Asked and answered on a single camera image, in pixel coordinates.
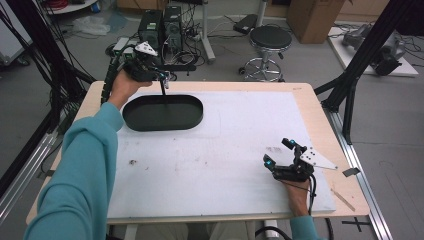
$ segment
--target stool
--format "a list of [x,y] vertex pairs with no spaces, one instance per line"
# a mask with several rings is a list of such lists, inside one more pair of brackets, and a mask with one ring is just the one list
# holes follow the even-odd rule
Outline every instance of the stool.
[[[261,26],[253,29],[250,32],[250,44],[262,53],[262,57],[248,61],[244,67],[239,69],[239,74],[246,74],[244,79],[284,82],[281,67],[271,60],[270,56],[278,53],[278,56],[283,59],[282,53],[290,47],[291,41],[290,34],[279,27]],[[270,64],[277,69],[269,69]]]

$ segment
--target black stool seat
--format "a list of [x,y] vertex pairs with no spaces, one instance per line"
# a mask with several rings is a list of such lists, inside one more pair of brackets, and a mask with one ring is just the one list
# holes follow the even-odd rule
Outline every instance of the black stool seat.
[[282,49],[290,46],[292,38],[287,31],[275,26],[261,26],[250,32],[250,39],[259,47]]

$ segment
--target stool legs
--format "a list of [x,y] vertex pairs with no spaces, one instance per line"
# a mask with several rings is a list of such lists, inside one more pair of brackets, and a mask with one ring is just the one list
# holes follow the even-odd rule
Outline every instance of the stool legs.
[[[262,58],[253,58],[248,61],[244,65],[243,73],[246,73],[244,79],[252,78],[261,82],[284,81],[281,67],[269,57],[269,53],[264,53]],[[277,70],[269,70],[270,64],[275,66]]]

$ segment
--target computer tower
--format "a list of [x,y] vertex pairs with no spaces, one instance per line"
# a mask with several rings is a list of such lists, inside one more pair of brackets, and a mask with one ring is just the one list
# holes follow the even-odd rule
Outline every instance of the computer tower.
[[168,51],[178,53],[183,50],[181,7],[168,6],[164,12],[165,39],[168,43]]
[[161,10],[146,10],[138,27],[141,42],[147,41],[149,45],[160,52],[164,42],[163,15]]

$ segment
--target floor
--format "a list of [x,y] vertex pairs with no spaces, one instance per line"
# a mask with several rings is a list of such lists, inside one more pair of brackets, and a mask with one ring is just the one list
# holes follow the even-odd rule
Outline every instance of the floor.
[[[80,11],[63,16],[60,23],[66,28],[73,19],[91,15]],[[96,79],[104,79],[109,64],[105,49],[120,36],[131,36],[138,28],[137,17],[125,15],[122,19],[115,10],[103,11],[96,16],[115,18],[112,32],[94,37],[74,34],[66,40],[69,49],[82,66]],[[209,29],[230,30],[226,18],[209,20]],[[283,19],[267,18],[265,23],[287,27]],[[237,34],[226,31],[225,34]],[[343,69],[328,42],[316,45],[299,44],[293,38],[291,48],[280,62],[287,82],[307,82],[314,88],[339,76]],[[424,41],[415,38],[424,47]],[[211,38],[216,54],[215,63],[199,66],[190,76],[178,74],[178,81],[242,81],[238,68],[256,55],[248,38]],[[424,57],[423,52],[415,53]],[[409,63],[424,65],[423,60],[406,54]],[[424,235],[424,68],[415,67],[420,73],[415,78],[378,77],[364,75],[357,86],[352,123],[352,141],[364,168],[393,239],[420,239]],[[328,93],[318,98],[324,100]],[[49,110],[49,88],[32,64],[22,67],[13,64],[0,71],[0,107],[6,114],[0,116],[0,174],[22,149],[27,139]],[[34,177],[29,186],[0,226],[4,239],[22,239],[26,227],[25,218],[42,184]],[[376,239],[367,217],[358,217],[363,225],[353,225],[354,218],[333,218],[335,239]],[[324,219],[315,219],[320,236],[328,237]],[[290,236],[288,221],[278,221],[281,229]],[[122,227],[117,227],[122,237]]]

